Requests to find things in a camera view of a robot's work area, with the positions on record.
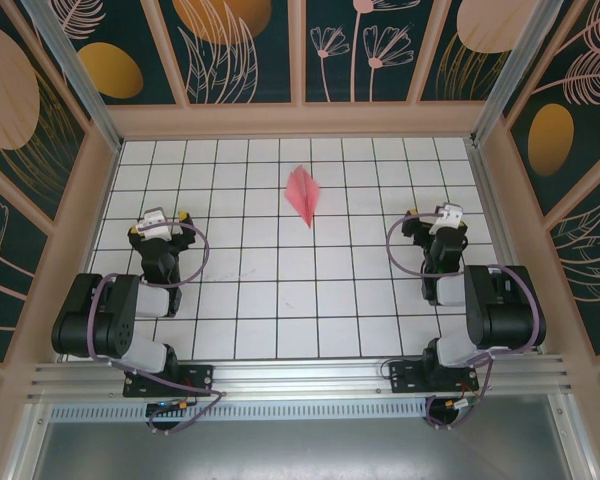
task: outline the plant drawing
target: plant drawing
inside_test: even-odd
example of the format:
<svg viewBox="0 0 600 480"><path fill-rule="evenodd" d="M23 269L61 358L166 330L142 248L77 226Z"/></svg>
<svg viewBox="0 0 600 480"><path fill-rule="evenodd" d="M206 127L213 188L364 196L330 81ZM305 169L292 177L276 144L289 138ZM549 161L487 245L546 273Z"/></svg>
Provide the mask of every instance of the plant drawing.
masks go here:
<svg viewBox="0 0 600 480"><path fill-rule="evenodd" d="M349 53L349 44L344 43L345 36L344 33L342 33L342 27L327 27L324 29L324 33L321 32L320 27L316 27L311 29L310 34L311 42L316 49L318 57L320 57L320 70L322 71L324 94L327 97L327 102L331 102L329 88L327 87L327 77L324 73L324 59Z"/></svg>
<svg viewBox="0 0 600 480"><path fill-rule="evenodd" d="M377 25L364 29L364 48L371 68L370 102L373 102L373 77L376 70L404 65L413 61L413 50L407 50L411 45L411 39L407 35L408 30L408 27L403 29L387 27L378 38Z"/></svg>

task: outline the black grid line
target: black grid line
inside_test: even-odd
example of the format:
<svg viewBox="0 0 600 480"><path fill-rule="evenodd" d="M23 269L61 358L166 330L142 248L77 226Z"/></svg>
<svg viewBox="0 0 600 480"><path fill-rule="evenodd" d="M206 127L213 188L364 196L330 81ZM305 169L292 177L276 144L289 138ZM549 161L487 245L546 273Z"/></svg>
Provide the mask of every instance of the black grid line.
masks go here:
<svg viewBox="0 0 600 480"><path fill-rule="evenodd" d="M358 310L358 289L356 287L356 267L353 261L353 234L351 232L351 215L349 211L349 194L347 193L347 171L346 164L344 159L344 144L342 139L340 139L340 150L342 153L342 170L344 171L344 197L347 203L347 224L349 225L349 252L351 253L351 276L353 278L353 299L356 305L356 325L358 327L358 350L360 351L360 356L362 356L362 334L360 333L360 315Z"/></svg>
<svg viewBox="0 0 600 480"><path fill-rule="evenodd" d="M249 175L249 147L251 146L251 141L247 141L247 156L244 162L244 197L242 201L242 232L240 233L240 260L238 261L238 289L236 292L236 318L235 318L235 331L233 335L233 358L236 358L236 349L238 348L238 319L240 318L240 276L242 275L242 251L244 247L244 214L247 210L247 178ZM278 305L278 298L276 295L276 306Z"/></svg>
<svg viewBox="0 0 600 480"><path fill-rule="evenodd" d="M216 141L216 153L214 155L214 159L217 158L218 156L218 142ZM207 210L207 217L211 216L211 203L213 202L213 181L215 180L215 175L216 175L216 164L214 162L213 164L213 172L211 174L211 189L209 190L209 207ZM207 228L205 229L205 233L207 234L207 237L209 235L209 222L207 221ZM191 358L194 358L194 354L196 351L196 340L197 340L197 335L198 335L198 317L200 316L200 301L202 299L202 278L204 277L204 269L202 270L202 272L200 272L200 289L198 290L198 304L196 305L196 324L195 327L193 328L193 344L191 345Z"/></svg>
<svg viewBox="0 0 600 480"><path fill-rule="evenodd" d="M373 160L374 160L374 166L376 168L376 178L378 181L378 195L380 196L380 210L382 211L382 226L384 227L384 236L387 236L387 217L384 214L384 205L382 204L382 189L380 188L380 173L378 172L378 159L376 158L376 146L373 142L371 142L371 148L373 149ZM404 139L402 139L402 148L404 147ZM407 151L405 149L404 152L404 156L405 158L407 158ZM413 187L409 186L409 187L405 187L405 188L409 188L411 190L411 193L413 194ZM398 340L400 340L400 354L404 356L404 347L402 346L402 330L400 328L400 317L398 316L398 294L396 293L396 284L393 281L393 269L391 268L391 262L389 262L389 275L391 277L391 290L393 291L393 306L396 310L396 322L398 324Z"/></svg>
<svg viewBox="0 0 600 480"><path fill-rule="evenodd" d="M313 145L312 142L309 142L309 168L311 169L311 178L313 178ZM313 236L313 277L314 277L314 287L315 287L315 295L316 295L316 356L320 358L320 311L318 305L318 250L316 249L316 222L315 218L313 218L312 212L312 228L311 234Z"/></svg>
<svg viewBox="0 0 600 480"><path fill-rule="evenodd" d="M282 189L282 178L280 177L280 155L282 154L282 142L278 140L278 226L276 228L276 346L275 357L278 358L278 332L280 322L280 208L282 200L280 199L280 190Z"/></svg>

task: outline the cable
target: cable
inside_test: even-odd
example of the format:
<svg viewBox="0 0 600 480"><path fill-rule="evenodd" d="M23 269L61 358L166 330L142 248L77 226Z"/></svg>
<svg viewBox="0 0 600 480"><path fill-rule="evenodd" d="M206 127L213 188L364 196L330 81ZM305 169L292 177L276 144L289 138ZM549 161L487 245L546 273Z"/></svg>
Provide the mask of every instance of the cable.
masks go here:
<svg viewBox="0 0 600 480"><path fill-rule="evenodd" d="M156 225L151 225L150 227L144 228L144 230L148 230L149 228L156 228L156 227L162 227L162 226L179 226L181 228L186 228L189 230L193 230L194 232L196 232L200 238L202 239L202 241L204 242L204 255L202 258L202 265L200 266L200 268L198 270L196 270L196 272L189 276L186 280L182 281L182 282L177 282L174 284L165 284L165 285L156 285L156 284L147 284L151 287L158 287L158 288L174 288L174 287L179 287L181 285L184 285L186 283L189 283L191 280L193 280L194 278L196 278L198 275L200 275L200 273L202 272L202 270L204 269L204 267L207 264L207 261L209 260L209 241L207 240L207 237L196 227L194 227L193 225L189 225L187 223L181 223L181 222L163 222L163 223L159 223ZM178 383L174 383L174 382L170 382L169 380L165 380L163 378L157 377L155 375L153 375L152 373L149 372L145 372L143 370L138 370L135 368L130 368L127 367L126 365L117 362L116 360L113 360L109 357L99 357L96 354L95 351L95 346L94 346L94 325L95 325L95 318L96 318L96 312L98 310L98 303L100 301L100 297L102 296L102 292L104 291L104 287L107 285L107 283L109 283L110 280L113 280L114 278L116 278L118 276L117 273L110 273L108 275L105 275L102 280L100 280L100 283L98 283L98 286L95 289L95 292L93 294L93 299L91 300L91 307L89 308L89 316L87 317L87 351L89 352L89 357L91 357L91 359L95 362L99 362L99 363L108 363L110 366L115 367L119 370L122 370L124 372L128 372L128 373L132 373L132 374L136 374L136 375L140 375L143 376L155 383L159 383L161 385L165 385L167 387L171 387L171 388L176 388L179 390L183 390L185 392L188 393L198 393L198 394L205 394L205 395L209 395L209 394L213 394L216 395L216 398L209 403L206 407L204 407L202 410L200 410L200 412L198 412L193 418L187 420L186 422L181 422L178 425L176 425L175 427L169 429L169 430L158 430L154 425L153 425L153 420L155 419L156 415L158 413L160 413L158 410L156 410L156 412L154 412L150 417L149 417L149 426L152 429L152 432L154 434L156 433L160 433L162 435L169 435L170 433L177 433L180 432L184 429L186 429L187 427L193 425L201 416L203 416L205 413L207 413L211 408L213 408L222 398L223 393L219 392L217 390L207 390L205 388L198 388L198 387L189 387L186 385L180 385Z"/></svg>
<svg viewBox="0 0 600 480"><path fill-rule="evenodd" d="M387 254L389 255L389 260L391 261L391 263L393 263L399 270L401 270L409 275L413 275L414 277L444 278L444 277L453 277L453 276L457 276L457 275L462 275L464 272L422 273L422 272L418 272L418 271L414 271L414 270L409 270L408 268L402 266L396 260L396 258L393 256L393 254L391 253L391 234L393 233L393 231L396 228L398 228L399 225L402 225L404 222L406 222L407 220L410 220L412 218L441 217L441 216L442 215L438 214L438 213L417 213L417 214L413 214L413 215L408 213L407 215L405 215L404 217L402 217L401 219L396 221L393 225L391 225L391 228L387 232L387 242L386 242ZM479 368L484 365L488 365L487 373L485 374L484 382L482 385L482 390L480 391L480 395L479 395L480 400L482 400L482 398L484 397L485 393L487 392L487 390L489 388L489 379L491 377L491 369L493 367L494 357L496 357L497 355L512 355L515 353L526 352L531 347L533 347L533 345L536 343L536 340L538 340L538 334L540 332L540 310L538 308L538 302L536 301L535 297L533 296L533 293L531 292L531 289L527 286L527 284L524 283L522 278L520 278L520 276L516 272L514 272L513 270L511 270L510 268L508 268L504 265L487 265L487 268L500 270L501 272L506 273L520 287L520 289L524 293L525 297L527 297L527 301L529 302L529 306L531 307L531 313L533 316L533 329L531 330L531 337L529 337L529 340L527 341L527 343L525 343L521 347L515 348L513 350L494 350L494 351L490 351L490 352L481 352L481 353L477 354L475 357L473 357L467 361L467 364L471 368ZM425 420L430 426L432 426L434 428L439 428L439 427L443 426L443 427L447 427L447 429L450 430L452 428L451 425L443 424L439 420L433 418L430 414L431 404L433 403L433 401L436 398L437 397L435 395L433 395L427 399L427 404L425 407ZM456 422L454 422L453 423L454 428L457 428L460 425L462 425L467 420L467 418L471 416L471 414L473 413L474 410L475 410L475 406L471 407L471 410L469 410L469 412L467 412L464 415L464 417L462 417L460 420L457 420Z"/></svg>

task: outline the metal frame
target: metal frame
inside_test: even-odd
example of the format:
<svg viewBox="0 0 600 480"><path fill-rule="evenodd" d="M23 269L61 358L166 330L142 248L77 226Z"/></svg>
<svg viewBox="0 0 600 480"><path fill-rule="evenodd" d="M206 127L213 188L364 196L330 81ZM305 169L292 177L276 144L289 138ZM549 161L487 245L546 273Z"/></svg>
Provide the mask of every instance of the metal frame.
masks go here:
<svg viewBox="0 0 600 480"><path fill-rule="evenodd" d="M507 58L484 108L473 128L472 138L480 145L489 136L511 98L518 83L524 77L544 38L555 21L563 0L538 0L518 43Z"/></svg>

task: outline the enclosure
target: enclosure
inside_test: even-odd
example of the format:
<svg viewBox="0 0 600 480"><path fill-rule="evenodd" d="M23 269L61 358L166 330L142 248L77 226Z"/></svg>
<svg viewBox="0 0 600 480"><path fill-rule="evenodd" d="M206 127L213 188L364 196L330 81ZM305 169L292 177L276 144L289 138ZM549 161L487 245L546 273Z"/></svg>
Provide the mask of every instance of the enclosure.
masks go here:
<svg viewBox="0 0 600 480"><path fill-rule="evenodd" d="M299 166L309 227L285 195ZM466 328L385 249L443 202L464 209L463 265L524 265L548 332L450 432L380 371ZM182 442L151 436L120 372L51 347L76 274L142 274L127 231L154 207L211 247L176 317L135 324L226 393ZM181 270L201 261L196 243ZM0 478L462 461L600 478L600 0L0 0Z"/></svg>

